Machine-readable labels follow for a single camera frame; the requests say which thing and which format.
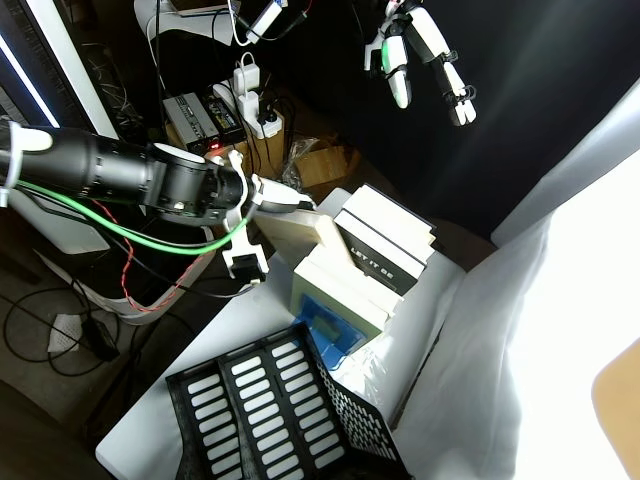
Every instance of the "blue object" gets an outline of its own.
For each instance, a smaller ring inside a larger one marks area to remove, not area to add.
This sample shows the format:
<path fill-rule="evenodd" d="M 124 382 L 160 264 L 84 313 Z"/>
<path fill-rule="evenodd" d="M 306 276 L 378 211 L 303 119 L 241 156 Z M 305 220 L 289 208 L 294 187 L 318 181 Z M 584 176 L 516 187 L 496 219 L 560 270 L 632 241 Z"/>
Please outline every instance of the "blue object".
<path fill-rule="evenodd" d="M 329 370 L 336 370 L 366 339 L 360 330 L 307 294 L 302 295 L 302 308 L 293 323 L 307 325 Z"/>

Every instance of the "red wire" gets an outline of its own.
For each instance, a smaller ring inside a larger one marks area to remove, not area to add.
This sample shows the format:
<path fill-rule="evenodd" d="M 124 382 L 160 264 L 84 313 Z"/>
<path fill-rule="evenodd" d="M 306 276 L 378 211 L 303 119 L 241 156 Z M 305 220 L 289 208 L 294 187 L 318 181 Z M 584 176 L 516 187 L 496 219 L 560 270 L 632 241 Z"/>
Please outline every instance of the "red wire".
<path fill-rule="evenodd" d="M 113 223 L 115 223 L 116 225 L 118 225 L 118 220 L 116 220 L 116 218 L 113 216 L 113 214 L 111 213 L 111 211 L 104 206 L 102 203 L 98 202 L 97 200 L 92 200 L 92 202 L 97 205 L 98 207 L 100 207 L 102 209 L 102 211 L 111 219 L 111 221 Z M 196 258 L 193 263 L 191 263 L 191 265 L 189 265 L 189 267 L 187 267 L 187 269 L 184 271 L 184 273 L 180 276 L 180 278 L 178 279 L 178 281 L 176 282 L 176 284 L 173 287 L 173 290 L 171 291 L 171 293 L 167 296 L 167 298 L 165 298 L 159 305 L 156 305 L 153 308 L 146 308 L 146 307 L 142 307 L 140 305 L 138 305 L 135 300 L 131 297 L 131 295 L 129 295 L 129 292 L 127 291 L 127 272 L 129 271 L 129 267 L 131 266 L 131 262 L 133 260 L 133 255 L 134 255 L 134 250 L 133 250 L 133 245 L 131 244 L 131 242 L 129 241 L 128 238 L 123 237 L 124 238 L 124 243 L 127 244 L 127 247 L 129 249 L 129 253 L 127 255 L 127 261 L 124 264 L 124 267 L 122 267 L 122 275 L 120 276 L 120 286 L 122 287 L 122 291 L 124 293 L 125 298 L 127 299 L 127 302 L 129 302 L 129 305 L 131 306 L 131 308 L 133 308 L 134 310 L 138 311 L 138 312 L 144 312 L 144 313 L 151 313 L 151 312 L 157 312 L 158 310 L 160 310 L 161 308 L 166 307 L 171 300 L 173 299 L 173 297 L 176 296 L 176 293 L 178 292 L 178 287 L 180 285 L 182 285 L 182 282 L 184 281 L 184 279 L 187 277 L 187 275 L 189 274 L 189 272 L 193 269 L 193 267 L 195 267 L 197 265 L 197 263 L 204 257 L 204 255 L 199 256 L 198 258 Z"/>

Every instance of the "floor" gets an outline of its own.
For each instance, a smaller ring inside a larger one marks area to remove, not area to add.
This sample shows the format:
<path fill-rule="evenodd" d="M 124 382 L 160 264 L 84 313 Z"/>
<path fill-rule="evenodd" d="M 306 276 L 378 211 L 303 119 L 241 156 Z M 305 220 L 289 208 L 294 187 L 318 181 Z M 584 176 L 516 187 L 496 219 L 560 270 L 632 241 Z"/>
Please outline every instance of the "floor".
<path fill-rule="evenodd" d="M 344 187 L 354 190 L 364 182 L 401 200 L 398 192 L 365 161 L 360 163 Z M 459 227 L 437 219 L 434 221 L 441 231 L 438 249 L 463 268 L 472 268 L 493 251 L 490 244 Z M 28 298 L 22 306 L 46 322 L 52 322 L 58 313 L 78 313 L 82 310 L 78 299 L 68 290 L 60 290 L 65 287 L 64 283 L 42 264 L 29 248 L 28 239 L 13 234 L 18 230 L 13 228 L 15 222 L 15 215 L 0 211 L 0 231 L 3 232 L 0 254 L 6 254 L 23 269 L 33 272 L 39 281 L 30 283 L 27 280 L 33 282 L 34 279 L 17 278 L 2 269 L 0 263 L 0 292 L 16 301 L 32 292 L 58 288 Z M 225 267 L 220 257 L 214 257 L 200 278 L 224 275 Z M 206 288 L 213 292 L 237 290 L 231 280 L 209 282 Z M 225 303 L 223 300 L 184 295 L 171 308 L 173 315 L 165 315 L 151 326 L 136 331 L 134 327 L 119 322 L 118 358 L 82 376 L 61 376 L 46 361 L 29 363 L 11 354 L 7 348 L 0 348 L 0 379 L 31 398 L 91 449 Z M 11 304 L 0 299 L 0 324 L 6 328 L 6 338 L 12 348 L 32 359 L 46 359 L 49 328 L 15 309 L 7 324 L 10 309 Z M 116 334 L 118 324 L 113 315 L 100 311 L 94 316 L 104 321 L 112 335 Z M 135 341 L 131 343 L 134 332 Z M 93 354 L 84 348 L 67 353 L 54 362 L 59 370 L 67 373 L 81 372 L 97 364 Z"/>

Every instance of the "light strip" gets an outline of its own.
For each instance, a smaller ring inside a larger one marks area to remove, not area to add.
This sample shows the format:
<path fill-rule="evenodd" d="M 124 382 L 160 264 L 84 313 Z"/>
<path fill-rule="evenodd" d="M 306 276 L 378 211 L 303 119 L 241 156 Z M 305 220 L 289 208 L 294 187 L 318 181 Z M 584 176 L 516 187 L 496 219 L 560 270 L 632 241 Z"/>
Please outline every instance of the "light strip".
<path fill-rule="evenodd" d="M 7 57 L 7 60 L 9 60 L 9 63 L 18 74 L 18 77 L 20 77 L 20 80 L 22 80 L 22 83 L 24 84 L 24 86 L 27 87 L 27 90 L 29 90 L 29 93 L 31 94 L 33 99 L 36 101 L 38 106 L 40 107 L 40 110 L 42 110 L 42 113 L 44 113 L 44 116 L 47 117 L 47 119 L 49 120 L 49 123 L 51 123 L 51 125 L 56 128 L 60 128 L 60 124 L 58 123 L 56 118 L 53 116 L 53 113 L 51 113 L 51 110 L 49 110 L 49 107 L 47 107 L 47 105 L 44 103 L 44 100 L 42 100 L 42 97 L 36 90 L 36 87 L 34 87 L 33 83 L 31 83 L 31 80 L 29 80 L 29 77 L 27 76 L 25 71 L 22 69 L 20 62 L 18 62 L 18 59 L 15 57 L 15 55 L 9 48 L 9 45 L 7 45 L 7 42 L 4 41 L 4 38 L 2 37 L 1 33 L 0 33 L 0 49 L 4 53 L 5 57 Z"/>

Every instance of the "book stack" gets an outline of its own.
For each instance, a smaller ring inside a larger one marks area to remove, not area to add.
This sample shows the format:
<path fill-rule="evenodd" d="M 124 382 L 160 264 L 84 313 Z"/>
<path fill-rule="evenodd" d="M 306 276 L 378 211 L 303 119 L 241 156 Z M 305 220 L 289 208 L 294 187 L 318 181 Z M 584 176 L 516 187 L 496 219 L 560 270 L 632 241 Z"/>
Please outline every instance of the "book stack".
<path fill-rule="evenodd" d="M 384 330 L 433 253 L 433 226 L 372 187 L 358 189 L 335 219 L 344 249 L 317 245 L 294 270 L 290 309 L 312 298 L 362 333 L 355 351 Z"/>

